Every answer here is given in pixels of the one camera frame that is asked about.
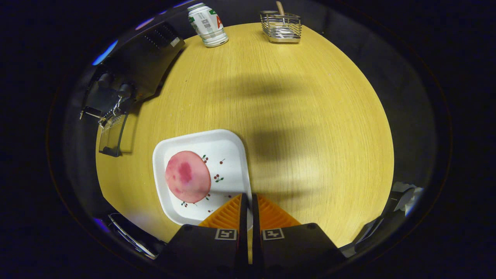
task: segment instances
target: wooden table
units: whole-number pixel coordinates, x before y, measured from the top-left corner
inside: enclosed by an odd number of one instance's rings
[[[230,40],[216,48],[198,36],[186,39],[160,95],[128,117],[122,156],[97,148],[104,197],[168,242],[180,226],[157,196],[155,145],[228,129],[245,145],[253,192],[301,223],[316,222],[337,247],[350,243],[382,212],[393,177],[391,131],[374,89],[344,53],[305,26],[299,44],[269,43],[260,23],[225,30]]]

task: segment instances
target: ham slice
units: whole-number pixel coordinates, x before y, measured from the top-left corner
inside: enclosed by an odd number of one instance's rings
[[[196,203],[210,191],[210,172],[196,153],[181,151],[171,157],[165,168],[171,192],[183,202]]]

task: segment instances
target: white can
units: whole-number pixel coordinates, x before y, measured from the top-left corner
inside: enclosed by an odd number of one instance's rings
[[[229,38],[224,32],[224,26],[219,15],[203,3],[189,7],[189,22],[209,48],[225,44]]]

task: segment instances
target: square plate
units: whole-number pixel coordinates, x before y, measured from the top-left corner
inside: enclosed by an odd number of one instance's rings
[[[208,195],[194,204],[185,203],[174,196],[165,180],[165,168],[169,160],[180,151],[192,151],[202,157],[212,179]],[[170,220],[179,225],[200,224],[212,212],[241,193],[246,193],[251,205],[245,146],[231,131],[219,129],[163,140],[153,151],[152,163],[162,209]],[[253,226],[250,210],[247,226],[248,229]]]

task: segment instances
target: stainless steel holder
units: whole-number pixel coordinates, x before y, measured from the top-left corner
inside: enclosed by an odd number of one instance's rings
[[[302,37],[301,18],[292,13],[281,15],[278,11],[260,12],[262,29],[273,43],[298,43]]]

